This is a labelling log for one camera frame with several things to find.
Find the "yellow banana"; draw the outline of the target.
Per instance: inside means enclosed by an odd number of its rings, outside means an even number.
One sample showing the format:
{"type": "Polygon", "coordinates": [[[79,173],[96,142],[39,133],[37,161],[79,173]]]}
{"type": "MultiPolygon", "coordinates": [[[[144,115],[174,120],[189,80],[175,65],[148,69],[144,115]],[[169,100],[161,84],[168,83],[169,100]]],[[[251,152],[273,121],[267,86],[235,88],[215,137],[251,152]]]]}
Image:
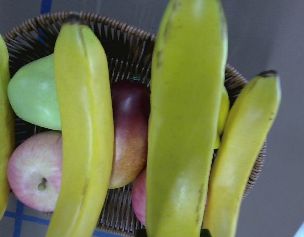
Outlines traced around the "yellow banana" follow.
{"type": "Polygon", "coordinates": [[[280,102],[280,77],[268,70],[251,79],[231,107],[209,178],[202,227],[211,236],[236,235],[242,197],[280,102]]]}
{"type": "Polygon", "coordinates": [[[71,13],[60,29],[54,73],[63,165],[47,236],[90,237],[108,190],[114,128],[106,54],[78,13],[71,13]]]}
{"type": "Polygon", "coordinates": [[[7,95],[9,81],[9,53],[0,33],[0,221],[9,201],[7,165],[15,146],[14,112],[7,95]]]}
{"type": "Polygon", "coordinates": [[[152,57],[149,237],[200,235],[227,50],[227,26],[218,0],[169,2],[152,57]]]}

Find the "brown wicker basket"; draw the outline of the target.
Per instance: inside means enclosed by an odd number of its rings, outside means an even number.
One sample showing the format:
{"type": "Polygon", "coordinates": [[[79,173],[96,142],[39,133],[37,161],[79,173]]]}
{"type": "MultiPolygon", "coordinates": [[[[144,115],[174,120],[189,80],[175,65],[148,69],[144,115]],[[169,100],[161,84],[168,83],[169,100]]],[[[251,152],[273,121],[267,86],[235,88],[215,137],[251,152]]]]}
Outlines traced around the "brown wicker basket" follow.
{"type": "MultiPolygon", "coordinates": [[[[5,34],[12,74],[22,66],[51,54],[61,26],[70,11],[46,13],[30,18],[5,34]]],[[[100,40],[108,60],[111,83],[137,77],[150,84],[151,61],[156,35],[107,16],[81,11],[81,20],[100,40]]],[[[117,235],[134,236],[143,225],[136,218],[132,184],[107,192],[97,229],[117,235]]]]}

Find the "red yellow mango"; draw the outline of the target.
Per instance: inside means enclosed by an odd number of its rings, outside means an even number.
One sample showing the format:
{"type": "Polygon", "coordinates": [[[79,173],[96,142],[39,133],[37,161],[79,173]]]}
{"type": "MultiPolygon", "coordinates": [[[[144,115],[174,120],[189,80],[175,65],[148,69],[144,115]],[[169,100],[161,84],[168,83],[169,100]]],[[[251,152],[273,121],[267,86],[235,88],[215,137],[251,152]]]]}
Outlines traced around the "red yellow mango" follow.
{"type": "Polygon", "coordinates": [[[150,90],[134,80],[111,86],[114,119],[114,158],[110,189],[133,182],[146,165],[150,90]]]}

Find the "pink apple far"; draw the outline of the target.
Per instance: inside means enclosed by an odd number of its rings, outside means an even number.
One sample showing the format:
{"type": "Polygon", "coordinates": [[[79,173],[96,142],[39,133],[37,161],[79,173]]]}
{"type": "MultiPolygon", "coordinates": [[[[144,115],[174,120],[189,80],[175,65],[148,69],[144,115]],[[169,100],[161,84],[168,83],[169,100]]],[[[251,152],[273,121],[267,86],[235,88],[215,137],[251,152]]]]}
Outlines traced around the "pink apple far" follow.
{"type": "Polygon", "coordinates": [[[136,218],[146,225],[146,169],[143,169],[132,189],[132,208],[136,218]]]}

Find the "pink apple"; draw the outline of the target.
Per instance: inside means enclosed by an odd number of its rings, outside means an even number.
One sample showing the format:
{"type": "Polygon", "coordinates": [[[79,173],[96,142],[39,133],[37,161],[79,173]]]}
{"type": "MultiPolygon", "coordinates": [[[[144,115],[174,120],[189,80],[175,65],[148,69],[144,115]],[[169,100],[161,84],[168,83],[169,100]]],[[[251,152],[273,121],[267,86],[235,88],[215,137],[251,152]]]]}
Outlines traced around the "pink apple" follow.
{"type": "Polygon", "coordinates": [[[61,186],[62,134],[46,131],[23,141],[12,153],[7,176],[16,198],[34,210],[55,210],[61,186]]]}
{"type": "Polygon", "coordinates": [[[146,225],[146,169],[143,169],[132,189],[132,208],[136,218],[146,225]]]}

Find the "yellow starfruit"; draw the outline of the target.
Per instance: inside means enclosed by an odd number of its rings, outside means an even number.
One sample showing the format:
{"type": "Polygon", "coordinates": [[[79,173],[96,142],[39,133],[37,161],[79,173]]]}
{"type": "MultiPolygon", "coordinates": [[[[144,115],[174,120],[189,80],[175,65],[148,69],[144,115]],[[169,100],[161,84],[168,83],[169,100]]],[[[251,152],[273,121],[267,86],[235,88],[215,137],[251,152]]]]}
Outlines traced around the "yellow starfruit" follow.
{"type": "Polygon", "coordinates": [[[221,104],[219,110],[219,118],[218,118],[218,128],[217,128],[217,136],[215,139],[214,149],[218,149],[220,146],[220,137],[223,133],[224,126],[228,117],[230,107],[230,100],[227,89],[223,86],[222,95],[221,95],[221,104]]]}

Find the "green pear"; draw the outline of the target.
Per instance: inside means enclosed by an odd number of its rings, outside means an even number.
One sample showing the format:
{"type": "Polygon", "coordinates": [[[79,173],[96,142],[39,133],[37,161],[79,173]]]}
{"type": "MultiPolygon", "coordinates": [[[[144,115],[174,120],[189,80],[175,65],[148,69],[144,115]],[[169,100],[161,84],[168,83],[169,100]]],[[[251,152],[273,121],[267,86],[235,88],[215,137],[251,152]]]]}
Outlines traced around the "green pear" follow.
{"type": "Polygon", "coordinates": [[[53,54],[21,67],[11,78],[7,92],[19,118],[43,128],[61,130],[53,54]]]}

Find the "pink apple near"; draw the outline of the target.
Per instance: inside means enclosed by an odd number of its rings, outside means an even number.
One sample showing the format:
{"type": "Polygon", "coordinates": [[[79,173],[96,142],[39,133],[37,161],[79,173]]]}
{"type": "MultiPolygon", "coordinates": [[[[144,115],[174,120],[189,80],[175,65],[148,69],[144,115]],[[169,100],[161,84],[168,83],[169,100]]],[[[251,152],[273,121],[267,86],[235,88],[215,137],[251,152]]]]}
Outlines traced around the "pink apple near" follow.
{"type": "Polygon", "coordinates": [[[7,176],[16,198],[34,210],[55,210],[61,186],[62,134],[46,131],[23,141],[12,153],[7,176]]]}

